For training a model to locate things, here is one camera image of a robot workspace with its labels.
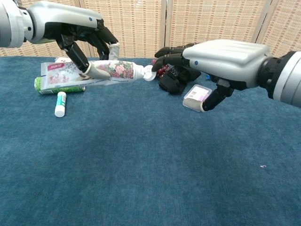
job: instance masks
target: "red object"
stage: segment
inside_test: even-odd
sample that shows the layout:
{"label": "red object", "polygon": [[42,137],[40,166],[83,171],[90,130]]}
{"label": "red object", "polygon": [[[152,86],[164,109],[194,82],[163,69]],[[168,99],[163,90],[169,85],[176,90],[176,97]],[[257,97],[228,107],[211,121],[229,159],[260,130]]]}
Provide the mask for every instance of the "red object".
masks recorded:
{"label": "red object", "polygon": [[[153,59],[151,61],[151,64],[154,65],[156,62],[156,59]],[[157,70],[157,78],[161,78],[165,72],[168,72],[170,69],[170,67],[168,65],[164,65],[163,67],[161,67],[159,70]]]}

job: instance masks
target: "white cap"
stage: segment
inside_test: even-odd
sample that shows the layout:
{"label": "white cap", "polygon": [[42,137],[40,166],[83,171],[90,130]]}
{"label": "white cap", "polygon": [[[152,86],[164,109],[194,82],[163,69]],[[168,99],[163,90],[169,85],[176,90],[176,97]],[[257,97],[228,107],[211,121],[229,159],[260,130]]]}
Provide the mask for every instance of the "white cap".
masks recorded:
{"label": "white cap", "polygon": [[63,92],[63,91],[59,91],[59,92],[57,93],[57,96],[60,96],[60,95],[66,96],[67,94],[66,94],[65,92]]}
{"label": "white cap", "polygon": [[59,118],[65,116],[65,107],[62,105],[56,106],[55,107],[55,116],[59,117]]}
{"label": "white cap", "polygon": [[146,67],[144,67],[144,69],[143,69],[143,71],[144,71],[144,79],[146,80],[146,81],[152,81],[152,80],[154,80],[155,79],[155,77],[156,77],[156,72],[152,72],[151,71],[151,69],[152,69],[152,65],[147,65]]}

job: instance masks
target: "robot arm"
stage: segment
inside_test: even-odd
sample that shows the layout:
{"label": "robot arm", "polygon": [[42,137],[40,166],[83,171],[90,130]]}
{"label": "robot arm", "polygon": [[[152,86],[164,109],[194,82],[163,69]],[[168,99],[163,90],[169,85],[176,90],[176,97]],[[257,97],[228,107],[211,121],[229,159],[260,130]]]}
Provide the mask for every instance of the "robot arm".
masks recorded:
{"label": "robot arm", "polygon": [[84,74],[107,79],[88,62],[77,40],[96,47],[100,60],[118,57],[118,40],[104,26],[102,16],[92,10],[48,1],[23,8],[14,1],[0,0],[0,47],[18,48],[26,41],[32,44],[56,41]]}
{"label": "robot arm", "polygon": [[213,110],[235,89],[258,86],[265,88],[271,99],[301,107],[301,52],[276,58],[263,44],[211,40],[182,48],[164,47],[155,57],[153,71],[171,64],[211,75],[217,88],[201,103],[203,112]]}

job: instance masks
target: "toothpaste cap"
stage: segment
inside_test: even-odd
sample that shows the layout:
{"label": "toothpaste cap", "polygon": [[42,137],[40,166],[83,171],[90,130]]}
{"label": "toothpaste cap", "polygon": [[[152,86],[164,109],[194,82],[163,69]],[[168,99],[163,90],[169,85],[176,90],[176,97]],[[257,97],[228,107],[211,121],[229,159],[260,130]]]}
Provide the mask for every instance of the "toothpaste cap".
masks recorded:
{"label": "toothpaste cap", "polygon": [[152,72],[151,71],[151,69],[152,69],[152,65],[147,65],[146,67],[144,67],[144,69],[143,69],[143,71],[144,71],[144,79],[146,80],[146,81],[152,81],[152,80],[154,80],[155,79],[155,77],[156,77],[156,72]]}

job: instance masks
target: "blue carpet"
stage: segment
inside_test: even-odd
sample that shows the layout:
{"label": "blue carpet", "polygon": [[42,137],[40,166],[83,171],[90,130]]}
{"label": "blue carpet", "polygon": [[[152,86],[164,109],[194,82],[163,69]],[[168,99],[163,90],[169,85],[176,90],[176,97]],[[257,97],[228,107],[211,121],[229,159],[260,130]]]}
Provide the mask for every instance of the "blue carpet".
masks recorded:
{"label": "blue carpet", "polygon": [[56,118],[33,88],[46,61],[0,58],[1,226],[301,225],[301,109],[256,88],[197,113],[182,99],[214,89],[200,77],[175,96],[87,87]]}

